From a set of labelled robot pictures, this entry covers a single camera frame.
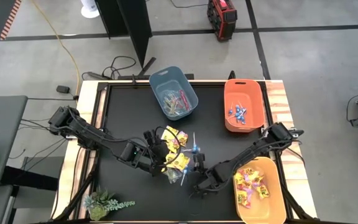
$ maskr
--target wooden table frame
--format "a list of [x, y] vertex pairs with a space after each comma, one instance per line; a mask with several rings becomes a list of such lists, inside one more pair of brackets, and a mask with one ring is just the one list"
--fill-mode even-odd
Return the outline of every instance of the wooden table frame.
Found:
[[[227, 80], [190, 80], [190, 83], [197, 82], [226, 82]], [[256, 80], [265, 81], [268, 102], [270, 105], [270, 111], [272, 114], [273, 122], [282, 122], [287, 128], [294, 127], [290, 107], [288, 105], [287, 95], [282, 80]], [[77, 110], [80, 115], [88, 123], [91, 123], [93, 116], [95, 116], [94, 125], [100, 128], [104, 100], [106, 98], [106, 90], [100, 91], [100, 100], [98, 105], [96, 103], [96, 94], [98, 85], [100, 82], [106, 81], [84, 81], [81, 87], [80, 98], [77, 104]], [[108, 81], [109, 83], [131, 83], [132, 81]], [[138, 83], [148, 83], [148, 80], [137, 80]], [[294, 142], [291, 149], [301, 155], [300, 147], [297, 142]], [[75, 161], [78, 155], [78, 162], [75, 166]], [[80, 149], [76, 140], [72, 140], [68, 143], [67, 151], [65, 154], [65, 160], [62, 167], [62, 173], [59, 179], [59, 194], [56, 212], [53, 218], [59, 216], [63, 209], [68, 205], [71, 198], [78, 190], [78, 184], [80, 183], [82, 170], [87, 168], [86, 174], [91, 170], [94, 158], [94, 152], [91, 152], [88, 167], [83, 167], [85, 163], [85, 150]], [[302, 161], [289, 150], [284, 150], [281, 155], [283, 170], [287, 183], [287, 188], [293, 195], [299, 205], [305, 210], [305, 212], [312, 217], [317, 217], [314, 207], [313, 198], [311, 195], [308, 178], [306, 175], [305, 167]], [[84, 218], [86, 215], [85, 209], [82, 207], [83, 200], [81, 201], [81, 208], [79, 209], [78, 218]]]

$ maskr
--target black panel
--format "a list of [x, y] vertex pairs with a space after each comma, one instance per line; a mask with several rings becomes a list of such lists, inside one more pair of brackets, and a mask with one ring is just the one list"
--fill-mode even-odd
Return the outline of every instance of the black panel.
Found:
[[128, 34], [116, 0], [96, 0], [96, 5], [109, 37]]
[[[189, 134], [187, 148], [192, 145], [194, 131], [197, 145], [206, 154], [206, 166], [212, 166], [234, 157], [259, 137], [259, 131], [243, 134], [226, 129], [223, 87], [194, 86], [199, 104], [191, 115], [178, 121], [165, 117], [149, 87], [111, 88], [105, 108], [105, 127], [113, 136], [127, 138], [142, 136], [144, 131], [156, 126], [170, 125]], [[232, 184], [203, 200], [195, 195], [190, 197], [197, 176], [197, 173], [190, 173], [180, 187], [179, 182], [169, 184], [164, 175], [151, 177], [113, 159], [110, 152], [101, 151], [98, 184], [102, 189], [116, 192], [120, 200], [136, 201], [133, 207], [111, 212], [106, 220], [240, 220]]]
[[149, 14], [144, 0], [116, 0], [134, 44], [140, 64], [144, 64], [149, 38], [152, 36]]

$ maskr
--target orange plastic bin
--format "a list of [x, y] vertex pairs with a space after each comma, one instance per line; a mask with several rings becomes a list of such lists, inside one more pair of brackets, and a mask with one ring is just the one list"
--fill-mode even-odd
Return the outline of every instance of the orange plastic bin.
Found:
[[270, 196], [260, 199], [258, 193], [254, 192], [251, 196], [251, 207], [245, 208], [238, 204], [236, 181], [233, 178], [238, 216], [246, 224], [284, 223], [287, 214], [285, 213], [284, 198], [276, 164], [267, 157], [256, 157], [255, 160], [240, 167], [240, 169], [245, 168], [259, 171], [259, 175], [264, 177], [262, 181], [266, 185]]
[[[234, 114], [236, 105], [247, 109], [244, 114], [245, 124], [237, 122]], [[261, 127], [265, 122], [262, 91], [254, 80], [231, 79], [224, 85], [224, 114], [225, 125], [229, 131], [249, 133]]]

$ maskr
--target gray floor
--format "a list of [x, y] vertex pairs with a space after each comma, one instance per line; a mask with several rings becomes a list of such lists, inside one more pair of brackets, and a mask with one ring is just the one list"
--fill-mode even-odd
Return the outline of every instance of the gray floor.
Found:
[[[174, 0], [178, 6], [200, 0]], [[100, 18], [80, 15], [78, 0], [38, 0], [59, 34], [103, 33]], [[237, 27], [250, 28], [244, 0]], [[252, 0], [259, 27], [331, 26], [358, 24], [358, 0]], [[176, 9], [169, 0], [147, 3], [152, 30], [209, 29], [204, 7]], [[9, 36], [53, 35], [29, 0], [22, 6]], [[345, 119], [348, 99], [358, 94], [358, 30], [261, 33], [272, 79], [285, 82], [295, 124], [304, 129], [302, 153], [318, 216], [323, 220], [358, 223], [358, 128]], [[135, 57], [129, 38], [64, 40], [80, 72], [100, 73], [118, 55]], [[226, 79], [231, 70], [239, 78], [262, 79], [252, 33], [234, 34], [219, 43], [213, 34], [154, 36], [147, 59], [156, 57], [150, 73], [176, 65], [197, 79]], [[117, 66], [130, 62], [123, 59]], [[123, 75], [138, 73], [139, 65]], [[0, 42], [0, 95], [69, 98], [55, 92], [57, 85], [76, 87], [74, 66], [56, 40]], [[67, 101], [29, 101], [24, 118], [45, 119]], [[358, 116], [351, 105], [350, 115]], [[20, 167], [58, 137], [41, 130], [22, 129], [9, 160]], [[65, 147], [53, 156], [64, 156]], [[15, 223], [47, 220], [51, 208], [19, 210]]]

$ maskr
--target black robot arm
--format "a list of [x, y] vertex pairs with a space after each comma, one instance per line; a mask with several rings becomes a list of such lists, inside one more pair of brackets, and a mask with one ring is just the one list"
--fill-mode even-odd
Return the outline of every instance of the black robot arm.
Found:
[[[50, 132], [63, 137], [73, 135], [78, 138], [78, 145], [91, 150], [104, 149], [111, 151], [118, 161], [140, 168], [152, 175], [161, 173], [165, 156], [169, 150], [154, 131], [144, 133], [142, 138], [116, 139], [109, 134], [88, 124], [80, 117], [79, 112], [69, 106], [59, 107], [49, 120]], [[135, 142], [138, 139], [144, 145]]]
[[271, 125], [262, 133], [260, 139], [235, 158], [201, 170], [201, 177], [195, 186], [196, 191], [207, 193], [223, 189], [238, 168], [272, 149], [286, 149], [301, 134], [303, 131], [289, 131], [282, 123]]

